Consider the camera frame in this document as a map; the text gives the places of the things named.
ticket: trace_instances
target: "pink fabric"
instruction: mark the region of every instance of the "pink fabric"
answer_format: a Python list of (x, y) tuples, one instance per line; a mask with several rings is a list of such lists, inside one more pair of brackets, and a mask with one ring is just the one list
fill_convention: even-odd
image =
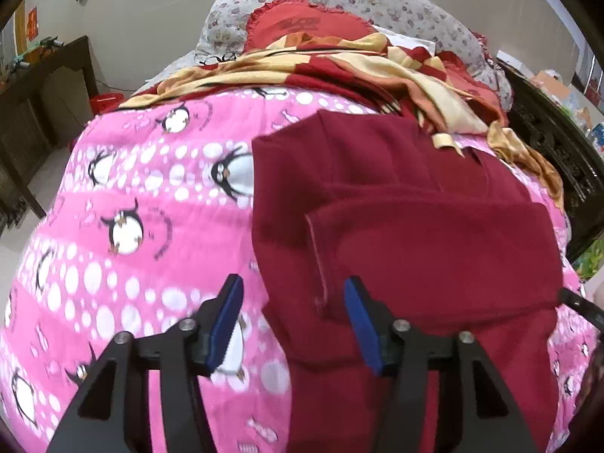
[[(91, 361), (90, 346), (98, 357), (120, 330), (137, 336), (162, 331), (215, 295), (229, 272), (239, 272), (245, 281), (243, 328), (236, 335), (243, 343), (243, 359), (239, 363), (231, 355), (227, 369), (211, 380), (200, 380), (210, 427), (220, 452), (285, 449), (291, 410), (289, 372), (262, 316), (267, 294), (251, 247), (253, 198), (227, 197), (212, 180), (211, 168), (229, 152), (248, 151), (258, 134), (280, 129), (319, 108), (372, 111), (327, 93), (264, 90), (265, 98), (246, 89), (189, 101), (185, 104), (188, 124), (178, 133), (168, 131), (181, 128), (180, 103), (98, 116), (82, 134), (52, 212), (23, 252), (4, 314), (5, 328), (0, 331), (0, 399), (28, 453), (45, 451), (77, 389), (66, 371), (77, 378), (78, 364)], [(168, 114), (179, 107), (181, 111)], [(490, 152), (480, 139), (457, 139), (464, 146)], [(98, 182), (93, 187), (89, 166), (104, 153), (116, 156), (93, 168)], [(99, 165), (110, 169), (103, 171)], [(569, 235), (563, 216), (538, 183), (518, 169), (511, 171), (527, 186), (533, 201), (548, 208), (563, 254)], [(129, 255), (113, 254), (109, 227), (101, 218), (115, 220), (119, 211), (134, 209), (135, 199), (144, 227), (141, 245)], [(120, 251), (132, 249), (132, 239), (126, 242)], [(44, 254), (38, 290), (35, 281)], [(561, 257), (565, 285), (577, 289), (579, 280)], [(583, 342), (589, 353), (594, 348), (594, 332), (587, 322), (567, 309), (558, 310), (558, 317), (549, 342), (552, 369), (559, 369), (560, 384), (550, 450), (566, 434), (573, 414), (588, 362), (582, 354)], [(29, 387), (32, 391), (31, 403), (21, 404), (23, 414), (13, 394), (15, 374), (23, 378), (16, 380), (19, 396), (27, 398)], [(570, 396), (565, 392), (569, 384)], [(156, 374), (150, 380), (150, 395), (154, 451), (162, 453)], [(25, 414), (30, 405), (34, 423)]]

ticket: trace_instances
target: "table leg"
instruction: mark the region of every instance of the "table leg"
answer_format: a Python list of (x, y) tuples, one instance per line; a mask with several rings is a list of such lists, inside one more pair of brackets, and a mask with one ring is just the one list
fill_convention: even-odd
[(0, 166), (2, 166), (14, 184), (17, 186), (17, 189), (21, 193), (21, 195), (25, 198), (27, 203), (29, 204), (31, 210), (35, 213), (38, 218), (42, 219), (46, 216), (46, 211), (44, 211), (43, 207), (40, 206), (40, 203), (37, 201), (35, 196), (29, 190), (27, 184), (23, 181), (23, 178), (19, 175), (19, 172), (13, 165), (13, 162), (10, 159), (8, 151), (0, 141)]

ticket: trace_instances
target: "red pillow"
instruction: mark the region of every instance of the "red pillow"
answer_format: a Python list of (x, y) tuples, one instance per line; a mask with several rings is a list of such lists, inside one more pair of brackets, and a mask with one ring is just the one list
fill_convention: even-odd
[(335, 36), (354, 41), (376, 32), (369, 22), (339, 8), (315, 5), (308, 0), (273, 0), (256, 9), (246, 27), (243, 51), (263, 49), (294, 32), (314, 37)]

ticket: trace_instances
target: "red bucket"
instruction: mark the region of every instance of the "red bucket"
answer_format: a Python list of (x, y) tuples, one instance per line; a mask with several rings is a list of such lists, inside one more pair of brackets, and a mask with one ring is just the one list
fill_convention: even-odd
[(123, 93), (104, 93), (90, 99), (90, 108), (94, 115), (102, 114), (124, 100)]

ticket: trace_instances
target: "red poster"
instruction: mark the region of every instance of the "red poster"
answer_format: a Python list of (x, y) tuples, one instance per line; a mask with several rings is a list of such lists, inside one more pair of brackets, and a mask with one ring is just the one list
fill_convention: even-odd
[(33, 41), (37, 37), (37, 6), (27, 16), (27, 38)]

